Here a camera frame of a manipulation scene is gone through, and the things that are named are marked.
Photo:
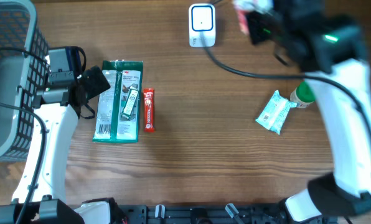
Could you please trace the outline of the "red white tissue pack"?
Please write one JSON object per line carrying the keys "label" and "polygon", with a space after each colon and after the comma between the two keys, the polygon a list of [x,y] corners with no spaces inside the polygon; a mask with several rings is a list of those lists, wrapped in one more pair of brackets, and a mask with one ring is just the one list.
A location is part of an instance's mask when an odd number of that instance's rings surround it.
{"label": "red white tissue pack", "polygon": [[239,23],[241,32],[245,35],[248,35],[249,34],[249,28],[248,28],[248,22],[247,22],[248,11],[237,9],[236,13],[237,13],[238,23]]}

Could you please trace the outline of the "green white gloves package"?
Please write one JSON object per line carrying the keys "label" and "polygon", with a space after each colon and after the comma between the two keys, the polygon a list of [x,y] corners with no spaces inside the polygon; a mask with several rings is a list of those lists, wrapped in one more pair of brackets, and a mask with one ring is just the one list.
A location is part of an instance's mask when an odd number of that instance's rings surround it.
{"label": "green white gloves package", "polygon": [[[110,89],[99,95],[94,142],[138,142],[139,106],[144,63],[142,61],[112,60],[103,62],[102,72]],[[130,120],[121,116],[129,89],[139,90]]]}

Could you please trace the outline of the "green white balm box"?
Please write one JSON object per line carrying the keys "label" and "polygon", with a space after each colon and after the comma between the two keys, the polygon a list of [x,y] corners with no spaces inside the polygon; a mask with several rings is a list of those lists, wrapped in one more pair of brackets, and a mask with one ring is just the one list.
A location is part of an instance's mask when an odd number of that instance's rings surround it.
{"label": "green white balm box", "polygon": [[121,113],[121,116],[123,118],[130,120],[132,112],[133,112],[133,108],[136,104],[136,100],[138,99],[138,95],[139,95],[138,89],[133,88],[133,87],[129,89],[128,97],[127,97],[126,103]]}

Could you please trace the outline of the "red coffee stick sachet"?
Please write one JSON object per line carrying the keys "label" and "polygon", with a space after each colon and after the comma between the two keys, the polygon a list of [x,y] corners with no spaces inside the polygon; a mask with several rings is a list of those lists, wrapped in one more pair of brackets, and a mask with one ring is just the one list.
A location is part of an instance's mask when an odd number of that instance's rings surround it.
{"label": "red coffee stick sachet", "polygon": [[146,132],[155,132],[154,127],[154,89],[145,88],[144,98],[144,130]]}

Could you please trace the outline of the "teal wet wipes pack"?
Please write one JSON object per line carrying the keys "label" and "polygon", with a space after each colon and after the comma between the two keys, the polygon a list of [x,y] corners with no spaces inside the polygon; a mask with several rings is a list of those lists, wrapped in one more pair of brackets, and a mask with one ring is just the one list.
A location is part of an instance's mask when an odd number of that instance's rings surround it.
{"label": "teal wet wipes pack", "polygon": [[290,109],[296,106],[295,102],[282,97],[276,90],[259,117],[257,117],[256,122],[267,130],[280,135]]}

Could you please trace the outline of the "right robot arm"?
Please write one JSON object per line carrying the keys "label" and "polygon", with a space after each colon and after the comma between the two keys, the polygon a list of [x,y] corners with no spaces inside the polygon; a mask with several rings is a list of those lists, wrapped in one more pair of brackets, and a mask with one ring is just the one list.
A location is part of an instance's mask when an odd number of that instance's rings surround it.
{"label": "right robot arm", "polygon": [[350,16],[328,16],[322,1],[252,1],[254,42],[272,40],[298,65],[325,124],[334,169],[286,199],[295,222],[371,211],[370,66],[362,29]]}

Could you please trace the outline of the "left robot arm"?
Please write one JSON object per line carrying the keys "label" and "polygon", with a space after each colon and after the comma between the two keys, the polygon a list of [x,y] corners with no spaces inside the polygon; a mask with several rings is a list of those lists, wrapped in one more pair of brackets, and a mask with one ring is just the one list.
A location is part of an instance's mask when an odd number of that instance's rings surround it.
{"label": "left robot arm", "polygon": [[0,223],[114,223],[122,217],[112,198],[65,203],[65,170],[81,108],[110,88],[98,66],[87,69],[77,46],[50,49],[49,66],[28,112],[35,124],[22,179],[9,205],[0,205]]}

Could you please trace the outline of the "white barcode scanner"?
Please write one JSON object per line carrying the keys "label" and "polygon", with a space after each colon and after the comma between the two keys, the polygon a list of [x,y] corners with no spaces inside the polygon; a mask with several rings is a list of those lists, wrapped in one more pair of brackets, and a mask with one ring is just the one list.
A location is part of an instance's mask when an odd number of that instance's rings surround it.
{"label": "white barcode scanner", "polygon": [[211,3],[196,3],[189,7],[189,45],[212,47],[216,41],[216,13]]}

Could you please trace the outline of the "grey plastic mesh basket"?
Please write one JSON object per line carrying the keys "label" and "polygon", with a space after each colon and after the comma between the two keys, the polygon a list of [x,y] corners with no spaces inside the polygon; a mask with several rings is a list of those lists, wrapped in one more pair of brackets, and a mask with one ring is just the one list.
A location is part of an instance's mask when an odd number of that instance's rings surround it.
{"label": "grey plastic mesh basket", "polygon": [[48,51],[33,3],[0,1],[0,161],[27,158],[34,126],[28,112],[48,73]]}

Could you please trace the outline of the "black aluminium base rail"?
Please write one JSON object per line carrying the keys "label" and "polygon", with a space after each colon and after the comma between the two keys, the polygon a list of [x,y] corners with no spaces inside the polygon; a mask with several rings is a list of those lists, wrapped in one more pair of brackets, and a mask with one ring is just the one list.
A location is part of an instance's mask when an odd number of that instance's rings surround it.
{"label": "black aluminium base rail", "polygon": [[278,203],[238,206],[156,206],[120,205],[118,223],[123,224],[281,224],[293,223],[285,207]]}

